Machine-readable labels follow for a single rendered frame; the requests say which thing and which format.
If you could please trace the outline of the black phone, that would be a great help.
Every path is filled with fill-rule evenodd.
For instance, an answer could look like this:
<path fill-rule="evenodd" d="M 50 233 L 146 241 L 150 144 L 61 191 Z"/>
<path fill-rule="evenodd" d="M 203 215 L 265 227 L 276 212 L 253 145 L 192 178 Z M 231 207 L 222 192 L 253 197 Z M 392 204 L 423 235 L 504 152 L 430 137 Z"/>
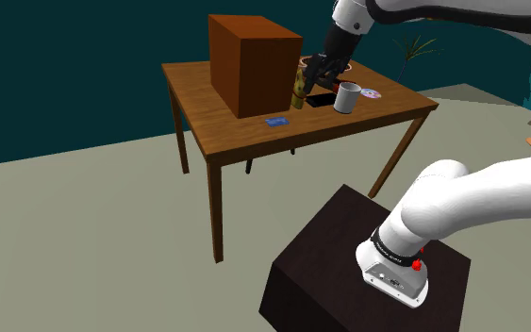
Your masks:
<path fill-rule="evenodd" d="M 310 95 L 306 98 L 306 102 L 313 108 L 333 106 L 335 104 L 337 95 L 333 92 Z"/>

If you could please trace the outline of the pink rimmed bowl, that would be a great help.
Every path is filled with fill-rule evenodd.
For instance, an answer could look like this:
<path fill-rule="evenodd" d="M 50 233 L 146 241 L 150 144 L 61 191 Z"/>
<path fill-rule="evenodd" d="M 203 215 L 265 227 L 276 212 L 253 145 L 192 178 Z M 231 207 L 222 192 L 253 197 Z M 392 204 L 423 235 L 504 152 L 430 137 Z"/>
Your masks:
<path fill-rule="evenodd" d="M 299 59 L 298 67 L 301 69 L 305 69 L 309 63 L 309 60 L 311 59 L 311 56 L 301 56 Z M 347 64 L 347 66 L 344 69 L 344 72 L 349 72 L 352 70 L 352 65 L 350 63 Z"/>

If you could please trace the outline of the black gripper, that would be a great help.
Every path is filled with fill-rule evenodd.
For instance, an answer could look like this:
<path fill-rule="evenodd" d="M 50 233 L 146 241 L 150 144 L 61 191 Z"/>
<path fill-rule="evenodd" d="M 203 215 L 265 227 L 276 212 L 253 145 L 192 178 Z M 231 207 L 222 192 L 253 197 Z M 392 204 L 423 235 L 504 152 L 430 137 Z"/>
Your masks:
<path fill-rule="evenodd" d="M 352 34 L 336 23 L 331 24 L 324 39 L 323 53 L 311 56 L 303 70 L 303 92 L 309 95 L 314 86 L 333 89 L 360 40 L 360 35 Z"/>

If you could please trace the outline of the white mug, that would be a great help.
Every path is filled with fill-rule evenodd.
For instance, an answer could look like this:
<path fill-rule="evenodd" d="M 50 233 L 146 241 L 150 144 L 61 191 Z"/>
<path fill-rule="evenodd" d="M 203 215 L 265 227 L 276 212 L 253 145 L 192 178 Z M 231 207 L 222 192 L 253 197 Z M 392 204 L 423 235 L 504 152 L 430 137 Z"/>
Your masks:
<path fill-rule="evenodd" d="M 360 96 L 361 87 L 353 82 L 341 82 L 333 105 L 336 112 L 350 114 Z"/>

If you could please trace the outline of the large brown box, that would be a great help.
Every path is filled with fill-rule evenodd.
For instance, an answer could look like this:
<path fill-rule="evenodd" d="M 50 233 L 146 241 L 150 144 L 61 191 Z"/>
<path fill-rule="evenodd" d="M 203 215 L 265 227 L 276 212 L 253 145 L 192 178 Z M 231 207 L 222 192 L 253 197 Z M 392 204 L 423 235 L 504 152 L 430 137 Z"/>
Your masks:
<path fill-rule="evenodd" d="M 263 16 L 210 14 L 210 83 L 239 119 L 290 109 L 303 38 Z"/>

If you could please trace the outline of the brown wooden table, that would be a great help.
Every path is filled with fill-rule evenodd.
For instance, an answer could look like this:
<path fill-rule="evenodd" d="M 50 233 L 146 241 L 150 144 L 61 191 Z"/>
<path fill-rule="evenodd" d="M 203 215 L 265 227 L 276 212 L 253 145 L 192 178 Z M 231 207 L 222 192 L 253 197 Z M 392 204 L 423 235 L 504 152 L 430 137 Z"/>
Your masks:
<path fill-rule="evenodd" d="M 374 198 L 429 114 L 438 107 L 437 102 L 354 62 L 343 78 L 379 91 L 379 98 L 359 97 L 349 114 L 340 114 L 330 106 L 292 108 L 282 114 L 288 124 L 270 127 L 264 115 L 246 119 L 233 115 L 209 82 L 209 62 L 165 63 L 162 71 L 168 83 L 182 171 L 189 170 L 183 134 L 185 125 L 190 127 L 207 165 L 215 262 L 224 259 L 224 166 L 408 122 L 407 132 L 368 193 Z"/>

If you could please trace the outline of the dark robot stand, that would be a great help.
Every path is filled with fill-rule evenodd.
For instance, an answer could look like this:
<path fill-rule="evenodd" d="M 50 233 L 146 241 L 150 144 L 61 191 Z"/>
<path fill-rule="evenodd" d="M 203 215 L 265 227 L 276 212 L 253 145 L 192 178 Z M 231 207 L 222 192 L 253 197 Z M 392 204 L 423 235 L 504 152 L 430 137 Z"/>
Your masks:
<path fill-rule="evenodd" d="M 276 332 L 459 332 L 471 261 L 446 244 L 424 249 L 417 308 L 364 281 L 356 248 L 388 215 L 347 185 L 336 191 L 272 264 L 259 312 Z"/>

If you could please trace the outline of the red and black tool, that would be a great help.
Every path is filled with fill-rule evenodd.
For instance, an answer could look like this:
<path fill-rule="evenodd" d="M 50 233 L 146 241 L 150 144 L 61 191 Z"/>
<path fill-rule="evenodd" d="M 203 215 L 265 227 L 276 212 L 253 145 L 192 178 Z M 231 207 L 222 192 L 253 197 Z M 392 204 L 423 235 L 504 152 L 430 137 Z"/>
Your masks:
<path fill-rule="evenodd" d="M 337 93 L 341 80 L 337 78 L 318 78 L 316 84 L 324 89 Z"/>

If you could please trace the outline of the yellow green bottle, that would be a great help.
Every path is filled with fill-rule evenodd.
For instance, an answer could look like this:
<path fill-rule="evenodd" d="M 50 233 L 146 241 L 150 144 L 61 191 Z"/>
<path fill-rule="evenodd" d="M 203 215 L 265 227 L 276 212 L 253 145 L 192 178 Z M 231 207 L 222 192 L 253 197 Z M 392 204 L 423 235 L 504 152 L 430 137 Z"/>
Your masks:
<path fill-rule="evenodd" d="M 305 79 L 303 76 L 303 69 L 298 68 L 296 72 L 296 77 L 294 85 L 292 88 L 292 97 L 290 104 L 297 109 L 301 109 L 304 106 L 305 100 L 307 98 L 307 93 L 304 92 Z"/>

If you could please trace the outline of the green potted plant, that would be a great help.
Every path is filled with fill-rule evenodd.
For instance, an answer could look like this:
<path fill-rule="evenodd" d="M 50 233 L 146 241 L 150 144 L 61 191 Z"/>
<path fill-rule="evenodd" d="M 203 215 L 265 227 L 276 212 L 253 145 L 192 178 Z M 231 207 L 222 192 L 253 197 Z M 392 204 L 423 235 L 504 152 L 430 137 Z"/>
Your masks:
<path fill-rule="evenodd" d="M 402 76 L 407 68 L 408 63 L 417 58 L 420 55 L 426 54 L 438 54 L 440 55 L 443 52 L 443 49 L 428 49 L 427 46 L 436 41 L 436 39 L 431 39 L 425 42 L 421 42 L 421 35 L 415 36 L 411 41 L 407 38 L 404 38 L 402 42 L 393 40 L 397 47 L 403 52 L 403 64 L 402 68 L 396 78 L 397 82 L 400 82 Z"/>

